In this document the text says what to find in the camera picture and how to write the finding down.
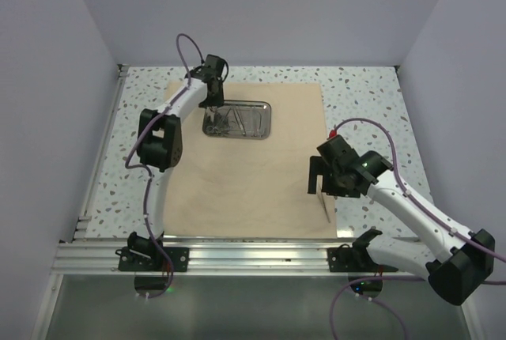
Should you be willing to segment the steel scalpel handle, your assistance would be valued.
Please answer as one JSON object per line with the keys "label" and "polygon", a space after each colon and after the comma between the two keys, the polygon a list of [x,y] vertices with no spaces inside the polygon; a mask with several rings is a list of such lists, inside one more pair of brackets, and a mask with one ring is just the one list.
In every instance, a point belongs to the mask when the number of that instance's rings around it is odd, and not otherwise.
{"label": "steel scalpel handle", "polygon": [[326,204],[326,201],[325,201],[325,198],[324,198],[324,195],[323,195],[323,192],[320,191],[316,194],[317,198],[319,199],[319,202],[321,204],[321,207],[323,208],[323,213],[324,213],[324,216],[327,220],[327,223],[331,223],[331,220],[330,220],[330,215],[328,213],[328,210],[327,210],[327,204]]}

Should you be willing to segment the beige cloth wrap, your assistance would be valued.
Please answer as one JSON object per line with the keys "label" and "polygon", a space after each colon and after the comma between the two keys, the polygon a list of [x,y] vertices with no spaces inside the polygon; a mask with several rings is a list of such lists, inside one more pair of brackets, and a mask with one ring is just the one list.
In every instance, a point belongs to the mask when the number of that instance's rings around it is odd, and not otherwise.
{"label": "beige cloth wrap", "polygon": [[308,193],[309,157],[327,138],[318,84],[225,86],[230,100],[265,101],[271,128],[263,140],[211,138],[204,111],[182,125],[183,155],[168,182],[164,230],[173,236],[330,239],[337,235],[334,200]]}

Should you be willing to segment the steel ring-handled scissors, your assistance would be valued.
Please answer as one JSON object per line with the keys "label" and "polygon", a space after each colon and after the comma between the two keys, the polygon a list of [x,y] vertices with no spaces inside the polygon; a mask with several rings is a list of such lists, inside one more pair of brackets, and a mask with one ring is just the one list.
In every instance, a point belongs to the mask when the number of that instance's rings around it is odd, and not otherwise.
{"label": "steel ring-handled scissors", "polygon": [[224,136],[228,133],[229,110],[222,108],[208,108],[204,120],[204,131],[209,136]]}

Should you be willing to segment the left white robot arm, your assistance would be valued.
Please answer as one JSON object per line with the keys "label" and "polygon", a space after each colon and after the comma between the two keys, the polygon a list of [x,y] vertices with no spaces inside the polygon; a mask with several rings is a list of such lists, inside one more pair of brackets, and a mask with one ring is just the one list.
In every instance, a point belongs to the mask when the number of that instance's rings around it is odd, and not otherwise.
{"label": "left white robot arm", "polygon": [[143,226],[129,235],[127,246],[117,251],[119,270],[173,270],[169,252],[163,249],[164,202],[168,181],[183,155],[182,124],[196,108],[224,104],[223,84],[227,76],[228,63],[216,55],[207,55],[160,107],[141,112],[138,139],[125,166],[143,168],[148,173],[142,201]]}

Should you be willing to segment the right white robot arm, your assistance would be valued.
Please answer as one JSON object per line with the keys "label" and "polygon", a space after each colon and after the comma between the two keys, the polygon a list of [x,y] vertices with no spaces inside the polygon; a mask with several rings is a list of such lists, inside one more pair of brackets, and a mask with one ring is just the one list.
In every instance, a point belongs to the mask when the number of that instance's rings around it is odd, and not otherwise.
{"label": "right white robot arm", "polygon": [[493,272],[495,240],[472,231],[425,200],[376,151],[359,155],[336,135],[309,159],[308,193],[342,198],[368,197],[394,214],[417,237],[397,240],[368,229],[347,247],[328,250],[332,272],[399,270],[426,280],[449,304],[461,305]]}

